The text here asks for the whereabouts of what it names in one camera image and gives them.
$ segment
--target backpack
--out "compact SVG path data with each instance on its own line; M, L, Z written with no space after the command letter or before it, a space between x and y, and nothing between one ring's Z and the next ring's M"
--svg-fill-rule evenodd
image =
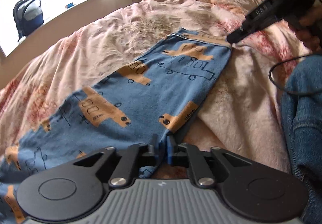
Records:
M13 18L16 22L19 39L23 36L30 35L34 30L43 24L43 15L40 8L41 0L39 5L35 2L36 0L20 0L13 8Z

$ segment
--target blue flannel fabric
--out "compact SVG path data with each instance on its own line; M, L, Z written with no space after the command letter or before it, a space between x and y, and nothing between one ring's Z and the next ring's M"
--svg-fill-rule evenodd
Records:
M169 134L180 142L230 55L225 40L180 29L96 85L73 92L38 130L6 150L0 220L23 220L14 196L32 174L99 148L150 143L153 135L159 143ZM154 170L142 168L141 177Z

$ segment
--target pink blanket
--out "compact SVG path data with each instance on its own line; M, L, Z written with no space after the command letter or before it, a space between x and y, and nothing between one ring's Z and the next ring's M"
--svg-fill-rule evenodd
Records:
M28 63L0 92L0 155L51 115L74 90L92 85L146 52L179 27L225 36L260 0L143 0L59 40ZM289 171L279 124L279 92L267 74L273 63L307 49L280 22L240 42L210 91L185 142L226 149ZM295 63L279 70L281 80ZM172 177L167 167L163 177Z

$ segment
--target hand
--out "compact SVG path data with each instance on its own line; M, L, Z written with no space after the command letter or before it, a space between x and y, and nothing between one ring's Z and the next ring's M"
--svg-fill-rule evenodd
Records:
M311 26L313 25L317 20L322 19L322 5L318 7L311 8L308 13L302 17L299 21L299 23L303 27ZM310 31L307 29L304 30L297 30L292 25L289 25L289 28L295 32L295 36L303 41L304 46L307 48L316 51L320 49L320 39L317 36L312 36Z

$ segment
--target cartoon truck pattern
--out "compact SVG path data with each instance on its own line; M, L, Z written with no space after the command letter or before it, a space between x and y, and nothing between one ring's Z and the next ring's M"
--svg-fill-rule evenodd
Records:
M123 128L131 123L123 111L118 109L116 105L109 103L94 89L85 86L82 90L87 94L87 98L80 101L78 106L91 124L98 127L100 123L109 118Z
M18 150L19 150L19 143L17 145L7 147L4 151L4 157L9 165L11 163L14 163L16 168L18 170L21 170L20 164L18 161Z
M175 133L191 118L197 109L198 105L189 101L177 116L165 113L162 116L159 116L159 122L169 131Z
M202 77L208 80L215 79L215 73L207 70L212 55L205 55L205 46L198 46L194 43L183 43L178 50L164 50L162 53L171 56L169 61L158 63L159 67L167 69L167 74L174 72L188 76L188 79L195 80Z
M128 78L128 83L136 82L144 86L149 86L151 80L144 76L147 70L148 66L142 63L142 61L137 60L122 66L116 72Z
M190 56L172 57L171 61L164 61L157 64L159 67L167 69L167 74L174 72L188 76L188 79L195 80L202 77L208 80L216 79L215 73L207 70L208 61L198 60Z
M29 175L37 174L38 172L46 170L47 155L41 151L40 147L37 147L33 152L33 157L25 160Z
M9 185L8 186L8 192L7 194L4 196L4 201L9 205L9 207L11 208L14 217L16 219L16 223L17 224L21 224L24 220L25 217L18 205L18 202L14 196L15 190L14 190L14 186L13 185Z

